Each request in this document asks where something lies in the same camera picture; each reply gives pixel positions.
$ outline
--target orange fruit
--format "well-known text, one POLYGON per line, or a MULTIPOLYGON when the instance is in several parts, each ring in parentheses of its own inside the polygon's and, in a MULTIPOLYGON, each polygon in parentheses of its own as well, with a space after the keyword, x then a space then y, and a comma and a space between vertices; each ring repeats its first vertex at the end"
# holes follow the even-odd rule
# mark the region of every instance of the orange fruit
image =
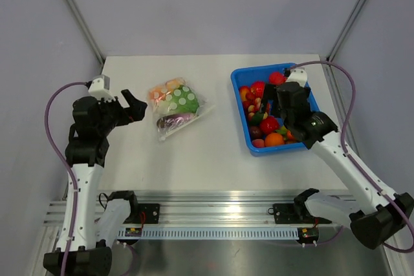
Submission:
POLYGON ((265 146, 266 147, 274 147, 275 145, 284 145, 285 141, 283 136, 279 133, 270 133, 265 138, 265 146))

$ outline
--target bag of toy food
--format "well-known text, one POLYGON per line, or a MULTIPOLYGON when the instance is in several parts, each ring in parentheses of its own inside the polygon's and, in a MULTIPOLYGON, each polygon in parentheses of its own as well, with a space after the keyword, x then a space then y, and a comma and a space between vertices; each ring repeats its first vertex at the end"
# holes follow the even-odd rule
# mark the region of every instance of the bag of toy food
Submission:
POLYGON ((184 78, 175 78, 153 87, 148 97, 159 140, 165 140, 212 109, 184 78))

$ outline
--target white table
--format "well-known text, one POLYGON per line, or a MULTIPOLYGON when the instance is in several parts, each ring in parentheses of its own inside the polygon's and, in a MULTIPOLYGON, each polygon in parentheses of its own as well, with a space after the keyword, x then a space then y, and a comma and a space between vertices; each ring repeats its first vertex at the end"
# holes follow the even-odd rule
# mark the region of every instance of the white table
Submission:
MULTIPOLYGON (((250 155, 230 81, 231 72, 241 67, 318 59, 312 54, 108 57, 103 74, 111 78, 111 92, 119 97, 122 89, 129 89, 146 100, 149 88, 182 76, 215 109, 165 142, 157 140, 151 109, 142 122, 116 128, 109 135, 100 190, 295 195, 315 187, 348 193, 332 170, 306 149, 260 158, 250 155)), ((306 69, 320 109, 338 123, 322 67, 306 69)))

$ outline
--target white backdrop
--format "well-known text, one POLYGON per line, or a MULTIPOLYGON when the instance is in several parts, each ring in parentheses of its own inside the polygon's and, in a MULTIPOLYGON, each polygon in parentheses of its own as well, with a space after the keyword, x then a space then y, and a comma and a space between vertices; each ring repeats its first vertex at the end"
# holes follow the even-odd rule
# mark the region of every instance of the white backdrop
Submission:
MULTIPOLYGON (((356 81, 351 125, 362 158, 398 193, 412 196, 413 15, 413 0, 369 0, 335 60, 356 81)), ((337 76, 349 103, 349 84, 337 76)), ((405 247, 411 246, 407 230, 399 237, 405 247)), ((405 257, 414 272, 414 254, 405 257)))
MULTIPOLYGON (((29 275, 49 202, 61 198, 67 181, 43 128, 46 102, 99 68, 62 0, 0 0, 0 69, 0 274, 29 275)), ((52 108, 52 133, 63 150, 72 102, 85 93, 74 87, 52 108)))
POLYGON ((326 55, 356 0, 76 0, 106 55, 326 55))

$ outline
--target blue bin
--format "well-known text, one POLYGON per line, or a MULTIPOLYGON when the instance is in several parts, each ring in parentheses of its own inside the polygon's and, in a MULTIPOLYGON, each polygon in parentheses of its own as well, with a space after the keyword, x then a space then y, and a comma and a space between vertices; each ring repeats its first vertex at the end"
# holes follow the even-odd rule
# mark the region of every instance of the blue bin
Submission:
MULTIPOLYGON (((239 109, 241 124, 243 126, 243 132, 245 134, 245 140, 247 147, 250 150, 250 153, 254 156, 263 156, 273 153, 278 153, 282 151, 291 151, 295 149, 302 149, 305 148, 303 143, 290 143, 288 145, 277 145, 275 147, 265 147, 265 148, 256 148, 252 145, 250 140, 250 134, 248 132, 248 124, 245 116, 245 112, 243 110, 243 105, 241 103, 241 98, 239 94, 239 88, 243 85, 251 86, 256 81, 264 81, 269 82, 268 78, 272 72, 278 71, 283 73, 284 69, 289 68, 295 65, 294 63, 285 63, 285 64, 275 64, 275 65, 267 65, 267 66, 259 66, 259 67, 248 67, 248 68, 241 68, 236 69, 231 74, 234 94, 237 102, 237 108, 239 109)), ((313 111, 319 111, 318 105, 316 104, 315 97, 313 96, 312 92, 309 95, 309 103, 310 108, 313 111)))

